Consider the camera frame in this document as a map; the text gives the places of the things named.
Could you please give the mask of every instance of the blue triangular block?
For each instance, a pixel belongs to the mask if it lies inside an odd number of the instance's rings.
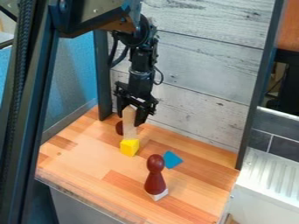
[[[172,151],[169,150],[165,152],[163,158],[164,158],[165,166],[168,169],[172,169],[183,162],[183,159],[181,159],[180,157],[178,157],[176,154],[174,154]]]

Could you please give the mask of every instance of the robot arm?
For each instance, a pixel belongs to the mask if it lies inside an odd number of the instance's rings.
[[[128,52],[131,67],[129,68],[129,83],[117,81],[115,83],[115,96],[117,97],[117,114],[122,117],[122,111],[128,106],[136,107],[135,126],[145,123],[148,115],[154,115],[158,101],[151,95],[153,85],[163,82],[163,74],[156,68],[157,44],[156,27],[141,15],[136,31],[127,34],[114,32],[114,47],[109,57],[111,67],[122,61]],[[120,40],[126,48],[122,55],[112,62],[117,41]],[[161,74],[161,80],[155,82],[156,71]]]

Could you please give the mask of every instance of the yellow cube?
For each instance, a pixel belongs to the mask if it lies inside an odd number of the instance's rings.
[[[133,157],[139,150],[139,139],[121,141],[121,152],[129,157]]]

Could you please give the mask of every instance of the wooden block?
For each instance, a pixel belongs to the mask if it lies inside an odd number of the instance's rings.
[[[123,139],[137,139],[137,127],[134,126],[136,110],[127,106],[122,111]]]

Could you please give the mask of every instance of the cable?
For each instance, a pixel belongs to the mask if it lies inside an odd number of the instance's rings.
[[[115,67],[115,66],[118,65],[122,60],[124,60],[124,59],[127,57],[128,51],[129,51],[129,47],[126,46],[125,49],[123,49],[121,56],[118,57],[116,60],[114,60],[114,61],[112,62],[112,65],[111,65],[110,68]]]
[[[154,80],[155,85],[159,86],[164,82],[164,74],[159,70],[159,68],[157,68],[156,66],[154,66],[155,70],[158,71],[161,75],[161,80],[159,82],[156,82]]]
[[[111,49],[111,53],[109,54],[109,57],[108,57],[108,66],[110,68],[111,68],[113,59],[115,58],[115,53],[116,53],[116,50],[117,50],[118,40],[119,40],[115,31],[112,32],[112,37],[113,37],[113,46],[112,46],[112,49]]]
[[[16,57],[16,71],[13,81],[13,96],[10,105],[10,115],[7,126],[7,133],[3,156],[1,160],[1,173],[0,173],[0,200],[3,201],[5,192],[3,186],[6,183],[8,176],[8,169],[10,165],[10,157],[14,136],[17,127],[17,116],[21,105],[22,95],[24,92],[24,84],[26,79],[27,69],[27,53],[29,45],[29,36],[31,28],[31,14],[33,0],[21,0],[19,7],[19,16],[17,21],[17,57]]]

